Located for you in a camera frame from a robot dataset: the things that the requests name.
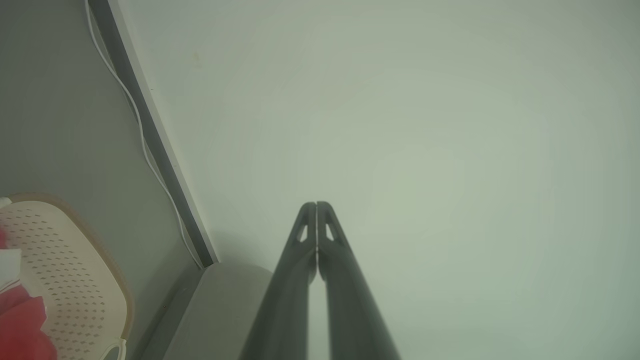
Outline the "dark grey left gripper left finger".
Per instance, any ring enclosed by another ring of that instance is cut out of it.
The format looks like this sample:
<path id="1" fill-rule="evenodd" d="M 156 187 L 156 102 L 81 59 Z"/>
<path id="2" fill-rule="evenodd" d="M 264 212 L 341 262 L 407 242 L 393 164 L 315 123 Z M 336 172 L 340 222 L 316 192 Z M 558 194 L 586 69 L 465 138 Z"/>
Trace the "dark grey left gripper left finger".
<path id="1" fill-rule="evenodd" d="M 317 204 L 300 207 L 270 278 L 241 360 L 306 360 L 309 287 L 317 271 Z"/>

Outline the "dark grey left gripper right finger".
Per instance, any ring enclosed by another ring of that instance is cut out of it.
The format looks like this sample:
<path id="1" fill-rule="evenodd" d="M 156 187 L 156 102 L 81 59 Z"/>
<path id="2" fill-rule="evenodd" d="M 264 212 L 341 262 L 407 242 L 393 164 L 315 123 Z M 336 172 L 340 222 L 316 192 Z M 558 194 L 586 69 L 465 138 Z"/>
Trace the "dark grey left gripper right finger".
<path id="1" fill-rule="evenodd" d="M 400 355 L 338 216 L 317 203 L 318 269 L 326 285 L 332 360 L 398 360 Z"/>

